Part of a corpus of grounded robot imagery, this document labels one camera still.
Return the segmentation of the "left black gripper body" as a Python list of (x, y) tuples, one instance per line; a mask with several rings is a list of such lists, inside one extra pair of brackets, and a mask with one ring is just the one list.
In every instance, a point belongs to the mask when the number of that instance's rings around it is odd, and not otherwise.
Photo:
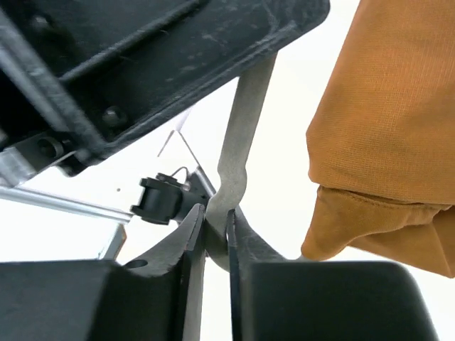
[(238, 78), (248, 154), (279, 50), (328, 1), (2, 1), (1, 176), (77, 175)]

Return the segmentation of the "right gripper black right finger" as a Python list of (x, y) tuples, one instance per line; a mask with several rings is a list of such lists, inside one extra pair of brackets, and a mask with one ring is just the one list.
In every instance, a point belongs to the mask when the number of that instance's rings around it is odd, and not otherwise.
[(226, 229), (234, 340), (437, 339), (399, 264), (288, 260), (235, 211)]

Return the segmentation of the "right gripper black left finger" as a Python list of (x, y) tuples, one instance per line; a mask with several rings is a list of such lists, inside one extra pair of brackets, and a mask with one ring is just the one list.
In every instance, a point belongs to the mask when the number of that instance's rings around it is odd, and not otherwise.
[(204, 208), (125, 265), (115, 261), (1, 265), (2, 340), (198, 340)]

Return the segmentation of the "grey clothes hanger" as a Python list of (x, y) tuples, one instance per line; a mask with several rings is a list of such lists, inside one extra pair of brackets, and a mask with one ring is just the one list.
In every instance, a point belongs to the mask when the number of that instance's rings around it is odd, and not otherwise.
[(205, 213), (205, 249), (222, 270), (230, 270), (228, 213), (239, 205), (247, 188), (246, 163), (262, 112), (277, 54), (244, 71), (238, 81), (218, 161), (219, 190)]

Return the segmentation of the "brown trousers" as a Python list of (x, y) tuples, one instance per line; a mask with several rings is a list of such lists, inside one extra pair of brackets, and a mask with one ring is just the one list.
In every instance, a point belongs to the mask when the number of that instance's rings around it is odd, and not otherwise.
[(301, 247), (454, 276), (454, 2), (361, 1), (306, 132)]

